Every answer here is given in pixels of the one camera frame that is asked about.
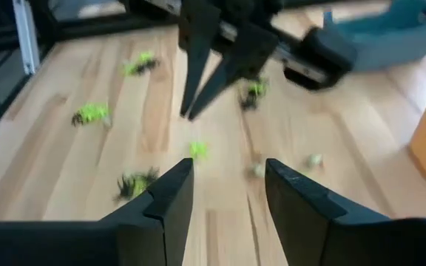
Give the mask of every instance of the wood grain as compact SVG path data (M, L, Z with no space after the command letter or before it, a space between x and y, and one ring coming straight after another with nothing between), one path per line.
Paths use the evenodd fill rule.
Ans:
M338 17L384 4L340 5ZM323 7L281 13L274 23L295 35L320 25ZM426 57L381 72L352 74L310 93L269 61L271 88L256 112L238 106L240 81L193 123L179 117L186 56L175 27L57 44L0 121L0 220L96 220L125 171L163 173L203 141L184 265L287 265L253 162L275 157L311 179L393 218L426 216L426 179L407 144L426 105ZM122 63L153 51L161 65L123 76ZM204 82L219 62L212 53ZM74 128L85 103L108 103L113 125ZM322 154L324 167L305 159Z

